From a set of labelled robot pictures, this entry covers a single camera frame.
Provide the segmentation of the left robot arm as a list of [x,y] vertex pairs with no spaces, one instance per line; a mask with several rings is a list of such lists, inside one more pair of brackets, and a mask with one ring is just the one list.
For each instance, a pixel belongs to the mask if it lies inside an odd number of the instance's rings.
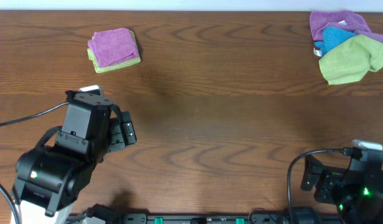
[[55,218],[73,205],[107,153],[135,143],[129,112],[70,104],[63,125],[49,129],[17,161],[12,193],[21,221],[24,207]]

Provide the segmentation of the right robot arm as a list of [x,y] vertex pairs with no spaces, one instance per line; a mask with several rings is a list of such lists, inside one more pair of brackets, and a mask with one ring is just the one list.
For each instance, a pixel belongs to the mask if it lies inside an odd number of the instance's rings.
[[[339,153],[350,158],[346,169],[326,166],[315,154]],[[319,203],[335,205],[343,223],[383,223],[383,146],[376,142],[353,140],[353,146],[304,152],[287,170],[288,222],[302,223],[307,216],[292,206],[291,179],[294,165],[304,160],[300,188],[311,191]]]

